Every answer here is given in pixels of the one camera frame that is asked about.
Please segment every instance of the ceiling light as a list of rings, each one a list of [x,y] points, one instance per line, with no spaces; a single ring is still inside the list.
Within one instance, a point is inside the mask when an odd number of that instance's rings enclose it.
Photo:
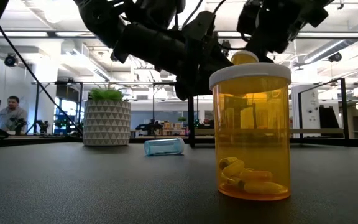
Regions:
[[[5,32],[8,37],[48,37],[46,32]]]
[[[318,37],[318,38],[327,38],[327,39],[332,39],[332,38],[343,38],[343,39],[347,39],[347,38],[358,38],[358,32],[324,32],[324,33],[320,33],[320,32],[302,32],[298,34],[299,38],[313,38],[313,37]]]
[[[38,0],[37,4],[45,13],[48,22],[54,24],[66,19],[80,17],[74,1],[67,0]]]
[[[111,76],[108,74],[108,72],[104,71],[102,68],[99,68],[91,59],[77,51],[77,49],[73,49],[72,54],[69,52],[66,52],[66,54],[76,57],[76,59],[79,60],[79,63],[84,65],[89,71],[92,72],[93,75],[97,75],[97,77],[101,77],[105,81],[110,81]]]
[[[94,37],[91,32],[56,32],[58,37]]]
[[[120,84],[120,85],[153,85],[152,82],[116,82],[115,84]]]
[[[219,37],[241,37],[239,32],[218,32]]]
[[[338,10],[338,4],[329,4],[324,8],[325,8],[325,10],[330,10],[330,11]],[[358,5],[344,3],[344,7],[342,10],[346,10],[346,9],[358,9]]]

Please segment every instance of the black cable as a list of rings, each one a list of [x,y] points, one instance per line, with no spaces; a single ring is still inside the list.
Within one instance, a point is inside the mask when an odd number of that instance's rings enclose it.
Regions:
[[[17,51],[17,49],[15,48],[15,46],[12,44],[11,40],[9,40],[9,38],[7,37],[7,35],[5,34],[4,30],[2,29],[1,25],[0,25],[0,31],[1,34],[4,36],[4,38],[6,39],[7,43],[12,47],[13,51],[15,51],[16,55],[20,58],[20,60],[23,62],[24,66],[26,67],[26,69],[30,72],[31,76],[34,78],[34,80],[37,82],[38,85],[40,85],[41,89],[45,92],[45,94],[48,96],[48,98],[50,99],[50,101],[52,103],[54,103],[54,105],[66,116],[66,118],[71,121],[74,125],[74,127],[77,129],[77,131],[79,132],[79,134],[82,136],[82,131],[81,129],[71,120],[71,118],[66,114],[66,112],[64,112],[61,107],[59,107],[59,105],[57,105],[55,103],[55,100],[50,96],[50,94],[48,93],[48,91],[45,89],[45,87],[43,85],[41,85],[40,81],[38,80],[38,78],[34,75],[34,73],[32,72],[31,68],[29,67],[29,65],[25,62],[25,60],[23,59],[22,55],[19,53],[19,51]]]
[[[214,10],[214,15],[216,15],[217,11],[219,10],[219,8],[222,6],[222,4],[225,2],[226,0],[222,0],[221,2],[219,2],[218,6],[216,6],[215,10]]]
[[[179,29],[179,18],[178,18],[178,13],[175,13],[175,30]]]
[[[194,8],[193,12],[191,12],[191,14],[187,17],[187,19],[185,20],[185,22],[183,23],[182,29],[187,25],[187,23],[189,22],[189,20],[194,16],[194,13],[196,13],[196,11],[198,10],[198,8],[200,8],[201,3],[203,3],[203,0],[199,0],[197,6]]]
[[[249,38],[247,38],[243,33],[241,33],[241,39],[245,42],[249,41]]]

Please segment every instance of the clear plastic vial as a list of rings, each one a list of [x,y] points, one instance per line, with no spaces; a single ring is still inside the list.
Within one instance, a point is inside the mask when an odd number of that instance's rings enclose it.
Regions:
[[[146,156],[181,154],[185,149],[182,138],[149,140],[144,143]]]

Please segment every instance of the white pillar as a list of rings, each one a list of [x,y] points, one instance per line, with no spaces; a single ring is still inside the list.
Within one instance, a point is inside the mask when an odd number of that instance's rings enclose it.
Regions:
[[[47,46],[42,48],[48,56],[44,56],[36,61],[32,65],[32,71],[34,72],[37,79],[42,82],[55,82],[57,81],[58,76],[58,67],[60,64],[60,52],[61,52],[61,40],[56,42],[49,42]],[[30,104],[29,110],[29,123],[32,124],[34,122],[34,113],[35,113],[35,96],[37,94],[37,85],[34,85],[31,90],[31,95],[33,99]],[[49,85],[46,87],[49,95],[54,100],[56,97],[56,86]],[[37,120],[48,121],[50,127],[48,128],[48,133],[52,133],[52,124],[54,123],[55,119],[55,105],[50,100],[50,98],[42,91],[39,94],[38,99],[38,112],[37,112]]]

